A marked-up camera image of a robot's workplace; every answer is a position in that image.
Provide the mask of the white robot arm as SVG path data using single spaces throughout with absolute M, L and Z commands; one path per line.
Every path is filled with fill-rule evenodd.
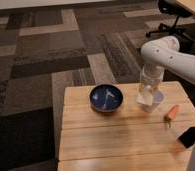
M 175 36 L 165 36 L 146 42 L 141 47 L 145 73 L 151 78 L 163 75 L 165 69 L 195 85 L 195 55 L 179 51 Z

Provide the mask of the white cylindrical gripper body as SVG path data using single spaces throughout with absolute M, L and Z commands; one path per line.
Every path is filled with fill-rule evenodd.
M 159 84 L 163 81 L 165 69 L 152 64 L 145 64 L 140 72 L 139 90 L 148 88 L 152 93 L 158 90 Z

